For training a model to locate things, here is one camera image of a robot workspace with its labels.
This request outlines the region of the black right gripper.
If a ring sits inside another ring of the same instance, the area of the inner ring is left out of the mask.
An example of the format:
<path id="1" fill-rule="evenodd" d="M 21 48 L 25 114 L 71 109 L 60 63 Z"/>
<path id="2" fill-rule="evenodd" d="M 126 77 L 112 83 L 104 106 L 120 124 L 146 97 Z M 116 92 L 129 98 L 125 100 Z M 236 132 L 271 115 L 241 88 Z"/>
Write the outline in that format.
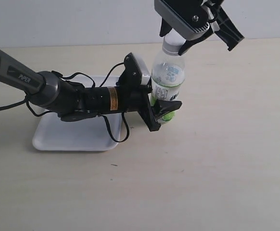
<path id="1" fill-rule="evenodd" d="M 232 51 L 243 39 L 244 36 L 236 28 L 227 13 L 222 8 L 223 0 L 204 0 L 203 9 L 208 14 L 209 29 L 200 38 L 187 40 L 180 47 L 178 55 L 184 55 L 192 46 L 201 43 L 216 34 Z M 172 30 L 172 26 L 162 18 L 159 36 L 164 37 Z"/>

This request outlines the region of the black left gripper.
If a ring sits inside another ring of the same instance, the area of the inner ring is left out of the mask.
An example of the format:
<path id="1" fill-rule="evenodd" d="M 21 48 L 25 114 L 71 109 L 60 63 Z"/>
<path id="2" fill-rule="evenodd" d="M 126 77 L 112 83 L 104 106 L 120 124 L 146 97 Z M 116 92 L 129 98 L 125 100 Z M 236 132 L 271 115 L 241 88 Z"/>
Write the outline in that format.
<path id="1" fill-rule="evenodd" d="M 105 114 L 137 112 L 150 132 L 158 131 L 161 125 L 157 119 L 172 119 L 181 106 L 181 101 L 156 100 L 151 107 L 149 93 L 151 82 L 147 85 L 129 84 L 105 87 Z"/>

